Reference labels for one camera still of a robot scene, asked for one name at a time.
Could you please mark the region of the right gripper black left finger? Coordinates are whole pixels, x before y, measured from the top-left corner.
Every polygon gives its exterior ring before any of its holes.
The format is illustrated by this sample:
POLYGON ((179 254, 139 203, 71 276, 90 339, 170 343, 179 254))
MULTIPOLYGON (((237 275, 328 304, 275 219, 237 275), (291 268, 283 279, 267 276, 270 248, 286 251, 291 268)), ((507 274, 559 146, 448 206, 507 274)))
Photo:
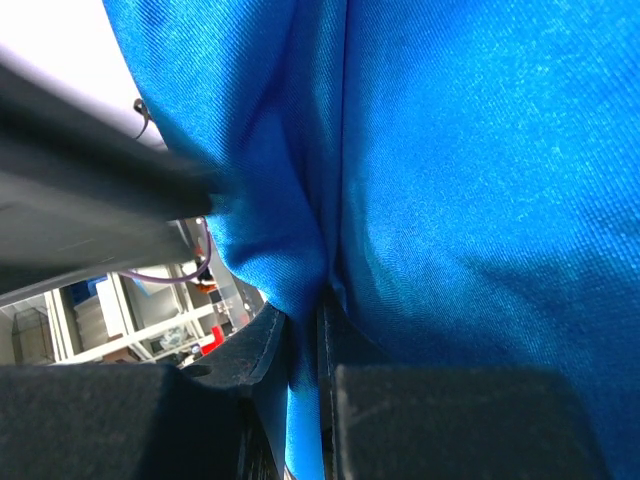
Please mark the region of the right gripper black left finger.
POLYGON ((279 479, 285 315, 265 306, 185 368, 14 366, 1 371, 5 479, 279 479))

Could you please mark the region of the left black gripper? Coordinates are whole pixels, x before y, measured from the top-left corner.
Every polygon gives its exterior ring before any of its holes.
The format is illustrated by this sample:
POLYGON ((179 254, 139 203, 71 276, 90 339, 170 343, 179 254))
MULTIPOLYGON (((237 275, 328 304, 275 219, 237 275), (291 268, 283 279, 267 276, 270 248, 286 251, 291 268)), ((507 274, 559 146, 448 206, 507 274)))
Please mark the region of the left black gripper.
POLYGON ((3 294, 185 261, 191 251, 177 224, 210 209, 189 161, 2 70, 3 294))

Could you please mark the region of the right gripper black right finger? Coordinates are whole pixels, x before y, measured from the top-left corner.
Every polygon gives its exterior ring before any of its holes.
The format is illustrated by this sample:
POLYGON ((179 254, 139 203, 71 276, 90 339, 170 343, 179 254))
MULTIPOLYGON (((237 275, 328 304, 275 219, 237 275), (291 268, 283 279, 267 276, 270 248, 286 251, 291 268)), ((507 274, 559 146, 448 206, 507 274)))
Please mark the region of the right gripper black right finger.
POLYGON ((607 479, 584 408, 539 369, 394 361, 326 291, 318 380, 330 479, 607 479))

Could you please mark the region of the blue cloth napkin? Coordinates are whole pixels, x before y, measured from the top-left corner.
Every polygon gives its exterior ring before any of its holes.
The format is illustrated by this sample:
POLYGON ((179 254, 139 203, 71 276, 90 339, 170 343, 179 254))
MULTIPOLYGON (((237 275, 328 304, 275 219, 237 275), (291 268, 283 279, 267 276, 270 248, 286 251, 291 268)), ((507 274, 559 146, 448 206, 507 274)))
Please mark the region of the blue cloth napkin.
POLYGON ((432 365, 546 365, 639 475, 635 1, 108 1, 227 268, 293 323, 285 461, 320 479, 312 313, 432 365))

